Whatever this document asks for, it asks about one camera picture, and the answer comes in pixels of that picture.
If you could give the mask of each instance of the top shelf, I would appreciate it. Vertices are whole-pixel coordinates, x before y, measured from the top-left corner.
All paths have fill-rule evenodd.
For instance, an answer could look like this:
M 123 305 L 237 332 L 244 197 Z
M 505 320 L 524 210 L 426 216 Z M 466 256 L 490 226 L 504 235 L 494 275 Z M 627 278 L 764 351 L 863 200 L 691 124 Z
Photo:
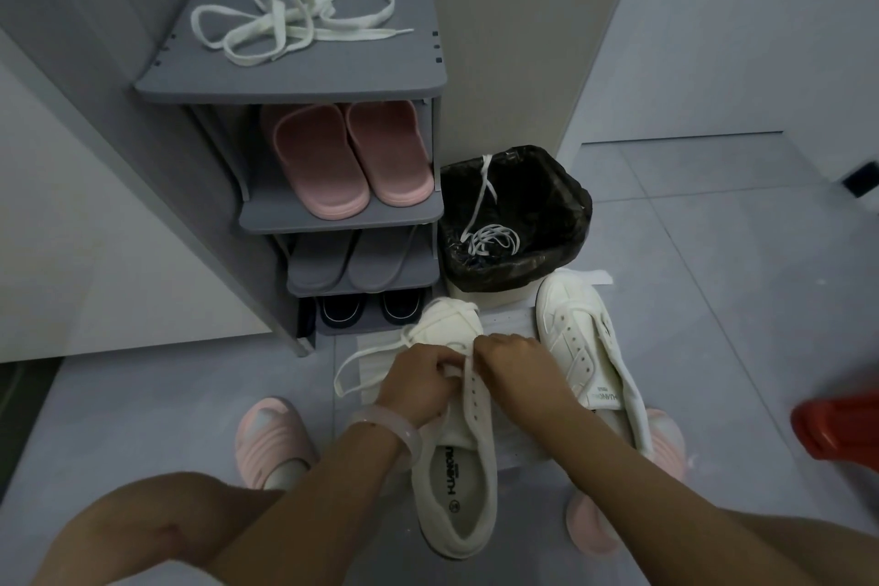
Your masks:
M 377 12 L 385 0 L 339 0 L 338 18 Z M 222 50 L 202 46 L 192 35 L 189 17 L 197 5 L 216 4 L 259 14 L 253 0 L 189 0 L 135 89 L 152 103 L 263 104 L 352 103 L 414 100 L 440 95 L 445 64 L 434 0 L 396 0 L 385 22 L 415 31 L 385 40 L 322 42 L 254 67 L 231 63 Z M 243 20 L 202 16 L 202 28 L 219 37 Z M 259 53 L 273 46 L 266 37 L 241 49 Z

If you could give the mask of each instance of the translucent bangle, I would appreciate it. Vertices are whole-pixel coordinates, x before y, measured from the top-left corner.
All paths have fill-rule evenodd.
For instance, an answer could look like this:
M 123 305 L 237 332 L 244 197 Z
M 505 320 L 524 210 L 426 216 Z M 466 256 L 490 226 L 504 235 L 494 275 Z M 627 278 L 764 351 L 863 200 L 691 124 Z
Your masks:
M 348 426 L 361 422 L 383 426 L 402 440 L 409 450 L 409 461 L 404 461 L 400 470 L 409 470 L 418 461 L 421 456 L 421 434 L 408 420 L 384 406 L 364 406 L 351 415 Z

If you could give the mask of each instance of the pink slipper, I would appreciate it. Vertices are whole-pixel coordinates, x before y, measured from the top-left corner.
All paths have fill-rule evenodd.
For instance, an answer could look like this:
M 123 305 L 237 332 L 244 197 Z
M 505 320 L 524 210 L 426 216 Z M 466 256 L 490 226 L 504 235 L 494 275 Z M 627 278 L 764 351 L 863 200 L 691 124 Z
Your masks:
M 687 457 L 684 436 L 678 425 L 662 410 L 648 409 L 647 417 L 653 439 L 653 462 L 675 480 L 684 481 Z M 589 556 L 608 556 L 621 546 L 620 538 L 598 505 L 579 491 L 568 502 L 565 523 L 570 540 Z
M 260 410 L 278 413 L 255 434 L 245 438 Z M 235 461 L 248 488 L 262 488 L 271 472 L 285 461 L 301 458 L 309 468 L 317 463 L 317 452 L 296 408 L 270 396 L 247 411 L 235 436 Z
M 375 196 L 390 206 L 412 206 L 434 191 L 434 174 L 408 100 L 354 103 L 346 109 L 348 132 Z
M 367 208 L 367 177 L 348 145 L 345 117 L 336 105 L 264 105 L 259 124 L 311 213 L 341 220 Z

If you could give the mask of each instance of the red object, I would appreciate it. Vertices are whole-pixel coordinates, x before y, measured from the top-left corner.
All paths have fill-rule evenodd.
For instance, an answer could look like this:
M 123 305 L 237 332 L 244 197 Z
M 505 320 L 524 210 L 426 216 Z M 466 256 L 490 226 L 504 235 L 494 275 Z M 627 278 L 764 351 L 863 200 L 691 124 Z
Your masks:
M 852 461 L 879 472 L 879 391 L 801 403 L 790 425 L 812 458 Z

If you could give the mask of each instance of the plastic bag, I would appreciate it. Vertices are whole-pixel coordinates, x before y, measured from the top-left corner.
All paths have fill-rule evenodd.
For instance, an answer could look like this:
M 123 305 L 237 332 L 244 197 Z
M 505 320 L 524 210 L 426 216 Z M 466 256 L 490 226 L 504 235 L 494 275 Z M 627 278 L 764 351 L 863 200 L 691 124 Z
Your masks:
M 565 266 L 577 257 L 592 218 L 592 200 L 555 158 L 538 146 L 517 146 L 491 158 L 488 178 L 497 202 L 486 191 L 471 232 L 497 223 L 520 238 L 516 255 L 501 247 L 492 255 L 470 255 L 461 234 L 473 216 L 482 186 L 482 158 L 442 169 L 445 213 L 439 221 L 439 248 L 445 278 L 463 292 L 503 292 Z

